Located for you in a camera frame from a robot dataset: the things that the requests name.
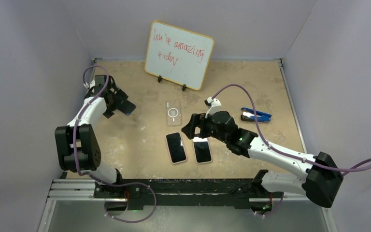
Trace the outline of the clear magsafe phone case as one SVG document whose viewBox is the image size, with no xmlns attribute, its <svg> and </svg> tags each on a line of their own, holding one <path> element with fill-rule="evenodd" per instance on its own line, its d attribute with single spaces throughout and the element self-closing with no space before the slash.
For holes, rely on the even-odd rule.
<svg viewBox="0 0 371 232">
<path fill-rule="evenodd" d="M 169 127 L 182 124 L 181 103 L 179 100 L 166 101 L 166 123 Z"/>
</svg>

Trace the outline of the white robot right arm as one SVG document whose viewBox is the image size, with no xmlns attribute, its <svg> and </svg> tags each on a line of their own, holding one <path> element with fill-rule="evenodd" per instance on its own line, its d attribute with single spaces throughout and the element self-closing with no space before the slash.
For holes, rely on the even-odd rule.
<svg viewBox="0 0 371 232">
<path fill-rule="evenodd" d="M 300 153 L 299 159 L 287 157 L 291 149 L 266 143 L 257 133 L 238 127 L 227 111 L 219 111 L 213 116 L 192 114 L 181 131 L 188 139 L 215 138 L 233 154 L 261 160 L 287 171 L 284 174 L 260 170 L 252 183 L 252 191 L 259 197 L 269 192 L 295 193 L 306 196 L 316 205 L 331 208 L 343 182 L 343 175 L 335 170 L 337 166 L 330 155 L 320 152 L 317 156 Z"/>
</svg>

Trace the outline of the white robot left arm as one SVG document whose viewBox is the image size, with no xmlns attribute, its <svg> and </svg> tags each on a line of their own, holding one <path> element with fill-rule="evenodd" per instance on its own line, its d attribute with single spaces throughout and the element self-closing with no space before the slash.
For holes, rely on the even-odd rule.
<svg viewBox="0 0 371 232">
<path fill-rule="evenodd" d="M 111 118 L 116 112 L 129 116 L 135 109 L 136 105 L 129 101 L 112 76 L 96 75 L 77 115 L 67 125 L 55 129 L 61 169 L 90 176 L 106 185 L 106 192 L 112 197 L 122 196 L 125 185 L 121 173 L 102 161 L 94 127 L 102 116 Z"/>
</svg>

